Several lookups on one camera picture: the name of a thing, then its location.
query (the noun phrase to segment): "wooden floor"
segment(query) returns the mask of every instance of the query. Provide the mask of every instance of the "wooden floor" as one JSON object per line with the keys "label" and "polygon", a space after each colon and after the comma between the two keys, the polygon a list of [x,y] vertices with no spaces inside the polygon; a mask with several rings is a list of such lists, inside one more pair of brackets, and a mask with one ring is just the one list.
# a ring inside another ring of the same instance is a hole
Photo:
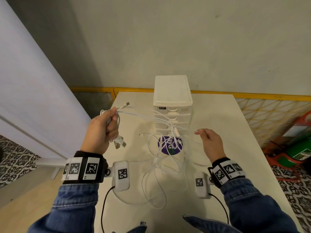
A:
{"label": "wooden floor", "polygon": [[[54,180],[45,180],[2,207],[0,209],[0,232],[24,233],[33,222],[49,213],[62,183],[62,173],[61,169]],[[35,179],[28,178],[27,174],[23,181],[28,183],[36,182]],[[7,198],[13,191],[11,188],[6,190],[5,193],[0,192],[0,198],[2,196]]]}

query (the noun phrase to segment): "purple sticker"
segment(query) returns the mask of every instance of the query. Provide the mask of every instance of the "purple sticker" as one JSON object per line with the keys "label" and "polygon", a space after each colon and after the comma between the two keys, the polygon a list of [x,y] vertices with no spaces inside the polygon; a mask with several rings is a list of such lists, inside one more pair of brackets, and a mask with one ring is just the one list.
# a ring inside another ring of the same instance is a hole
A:
{"label": "purple sticker", "polygon": [[176,143],[174,141],[173,137],[169,136],[163,136],[162,137],[162,152],[167,154],[167,155],[175,155],[178,154],[182,148],[183,148],[183,143],[180,138],[176,137],[176,140],[178,142],[178,147],[176,146]]}

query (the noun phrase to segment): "denim sleeve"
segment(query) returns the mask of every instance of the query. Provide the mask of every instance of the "denim sleeve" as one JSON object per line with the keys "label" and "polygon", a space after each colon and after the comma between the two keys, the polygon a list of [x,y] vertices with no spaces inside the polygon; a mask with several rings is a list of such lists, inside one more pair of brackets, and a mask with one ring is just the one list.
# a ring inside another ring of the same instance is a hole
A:
{"label": "denim sleeve", "polygon": [[33,223],[28,233],[94,232],[99,184],[66,184],[59,188],[51,212]]}
{"label": "denim sleeve", "polygon": [[294,232],[294,221],[281,210],[276,201],[262,195],[247,178],[228,181],[221,187],[230,211],[232,226],[242,232]]}

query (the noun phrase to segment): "person's left hand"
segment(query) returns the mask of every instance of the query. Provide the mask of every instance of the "person's left hand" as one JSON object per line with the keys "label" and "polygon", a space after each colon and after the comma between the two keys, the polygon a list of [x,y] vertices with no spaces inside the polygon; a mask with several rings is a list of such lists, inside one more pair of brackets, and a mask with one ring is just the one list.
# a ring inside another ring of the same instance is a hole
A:
{"label": "person's left hand", "polygon": [[[106,126],[107,121],[111,117],[110,124]],[[104,154],[109,147],[109,141],[118,137],[118,128],[117,108],[113,107],[91,120],[80,150]]]}

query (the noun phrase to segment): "human hand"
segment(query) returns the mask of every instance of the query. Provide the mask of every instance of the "human hand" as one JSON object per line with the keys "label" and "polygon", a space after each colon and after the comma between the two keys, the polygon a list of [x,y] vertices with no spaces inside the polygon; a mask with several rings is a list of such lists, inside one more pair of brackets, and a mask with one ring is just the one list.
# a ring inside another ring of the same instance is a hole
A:
{"label": "human hand", "polygon": [[[111,117],[110,124],[106,126],[107,121]],[[80,150],[89,153],[104,154],[108,149],[109,141],[118,137],[118,128],[117,108],[113,107],[91,120]]]}
{"label": "human hand", "polygon": [[212,163],[226,157],[220,135],[207,128],[198,129],[194,134],[200,135],[204,152]]}

